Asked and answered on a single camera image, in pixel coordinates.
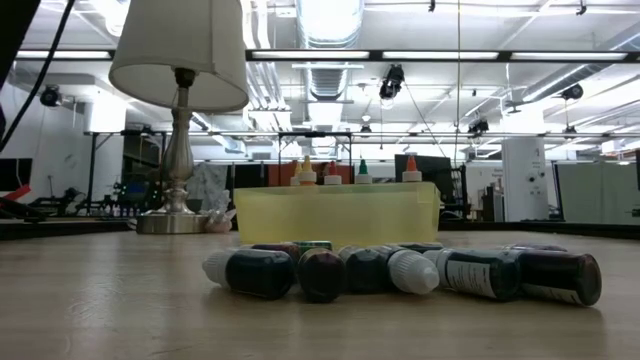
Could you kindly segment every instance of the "bottle label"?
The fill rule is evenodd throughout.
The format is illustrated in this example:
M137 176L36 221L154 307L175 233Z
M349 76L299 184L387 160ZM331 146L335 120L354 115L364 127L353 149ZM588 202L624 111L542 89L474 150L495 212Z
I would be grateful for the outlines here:
M580 301L578 293L573 290L558 289L532 284L522 284L522 290L530 296L558 300L570 304L583 305L582 301Z
M489 264L447 261L447 281L455 290L495 298Z

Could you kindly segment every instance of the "white bottle cap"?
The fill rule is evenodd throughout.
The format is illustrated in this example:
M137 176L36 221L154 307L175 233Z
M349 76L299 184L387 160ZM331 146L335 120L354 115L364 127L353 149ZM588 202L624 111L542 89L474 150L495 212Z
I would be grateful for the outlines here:
M356 175L356 184L372 184L373 176L369 174L358 174Z
M398 251L388 265L391 281L404 292L426 295L440 283L436 266L416 251Z
M402 173L402 182L422 182L422 171L405 171Z
M207 274L209 280L220 284L222 287L229 287L229 283L227 283L227 263L236 250L227 249L215 252L202 263L202 270Z
M342 185L342 176L340 175L327 175L324 177L325 185Z
M422 254L422 256L424 256L426 259L429 259L429 261L431 261L436 265L436 269L438 269L438 274L440 275L440 286L444 288L449 288L451 286L447 281L446 272L445 272L446 259L443 254L445 250L446 249L428 250L428 251L425 251L424 254Z
M313 171L303 171L300 174L298 174L298 181L302 182L312 182L312 183L316 183L316 181L318 180L318 175L316 175L315 172Z

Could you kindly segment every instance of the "green bottle cap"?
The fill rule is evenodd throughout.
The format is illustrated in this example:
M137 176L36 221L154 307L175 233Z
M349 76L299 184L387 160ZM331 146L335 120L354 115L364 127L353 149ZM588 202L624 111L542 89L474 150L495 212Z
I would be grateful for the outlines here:
M367 162L364 159L360 160L360 172L358 175L369 175L369 170L367 169Z

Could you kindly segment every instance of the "wooden table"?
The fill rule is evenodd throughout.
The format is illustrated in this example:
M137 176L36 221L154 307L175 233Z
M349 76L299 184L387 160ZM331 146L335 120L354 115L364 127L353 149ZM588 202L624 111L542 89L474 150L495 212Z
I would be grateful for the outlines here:
M495 303L437 291L262 301L209 282L201 261L237 235L133 232L0 243L0 359L639 359L640 243L508 232L441 233L445 245L514 241L590 252L593 308Z

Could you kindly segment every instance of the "table lamp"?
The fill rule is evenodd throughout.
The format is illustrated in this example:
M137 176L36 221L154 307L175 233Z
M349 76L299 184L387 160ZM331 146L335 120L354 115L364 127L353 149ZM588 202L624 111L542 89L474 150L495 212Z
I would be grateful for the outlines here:
M162 160L165 202L138 217L137 231L203 232L206 216L186 205L193 175L189 122L192 111L228 112L248 103L239 1L132 0L109 80L127 95L172 109Z

